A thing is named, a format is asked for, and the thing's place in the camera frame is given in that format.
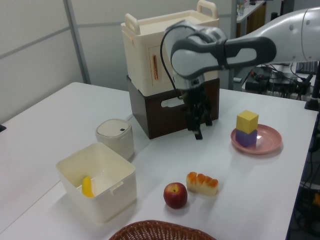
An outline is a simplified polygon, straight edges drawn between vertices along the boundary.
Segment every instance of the white plastic bin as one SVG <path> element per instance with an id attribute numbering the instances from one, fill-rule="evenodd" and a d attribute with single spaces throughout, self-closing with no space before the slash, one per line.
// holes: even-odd
<path id="1" fill-rule="evenodd" d="M 101 142 L 59 161 L 56 169 L 67 194 L 93 222 L 110 220 L 137 198 L 136 168 Z M 86 176 L 94 197 L 82 193 Z"/>
<path id="2" fill-rule="evenodd" d="M 128 121 L 109 119 L 97 127 L 95 136 L 98 142 L 108 146 L 126 160 L 135 152 L 132 126 Z"/>
<path id="3" fill-rule="evenodd" d="M 203 7 L 211 14 L 203 13 Z M 213 2 L 200 0 L 197 11 L 189 10 L 174 14 L 137 20 L 130 14 L 125 15 L 121 24 L 128 76 L 143 96 L 151 96 L 173 90 L 160 58 L 160 44 L 166 28 L 182 20 L 192 24 L 218 27 L 217 7 Z M 172 76 L 172 66 L 163 48 L 164 63 Z M 206 72 L 205 80 L 218 78 L 218 71 Z"/>

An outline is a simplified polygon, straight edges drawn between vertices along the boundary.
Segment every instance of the red apple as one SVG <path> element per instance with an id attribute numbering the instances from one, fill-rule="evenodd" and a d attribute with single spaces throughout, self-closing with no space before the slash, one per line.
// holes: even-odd
<path id="1" fill-rule="evenodd" d="M 165 187 L 163 198 L 170 208 L 180 209 L 187 203 L 187 189 L 185 185 L 180 182 L 172 182 Z"/>

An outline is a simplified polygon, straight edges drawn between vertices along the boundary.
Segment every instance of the pink plate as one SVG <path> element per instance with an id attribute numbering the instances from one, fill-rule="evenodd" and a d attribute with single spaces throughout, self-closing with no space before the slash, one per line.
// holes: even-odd
<path id="1" fill-rule="evenodd" d="M 256 144 L 244 147 L 236 141 L 236 129 L 234 129 L 231 132 L 233 146 L 249 154 L 268 154 L 281 146 L 282 137 L 280 133 L 272 127 L 258 124 L 257 131 Z"/>

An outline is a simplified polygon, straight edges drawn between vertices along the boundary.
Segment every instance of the yellow banana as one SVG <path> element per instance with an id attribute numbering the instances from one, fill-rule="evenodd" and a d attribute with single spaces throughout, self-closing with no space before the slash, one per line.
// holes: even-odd
<path id="1" fill-rule="evenodd" d="M 94 197 L 94 194 L 92 193 L 92 187 L 91 187 L 91 178 L 89 176 L 86 176 L 82 180 L 82 193 L 89 198 Z"/>

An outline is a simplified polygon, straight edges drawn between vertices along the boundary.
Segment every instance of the small white canister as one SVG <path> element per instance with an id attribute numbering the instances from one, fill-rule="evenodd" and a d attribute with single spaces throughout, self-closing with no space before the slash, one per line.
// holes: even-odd
<path id="1" fill-rule="evenodd" d="M 109 119 L 97 127 L 95 136 L 101 142 L 128 160 L 134 154 L 132 126 L 122 119 Z"/>

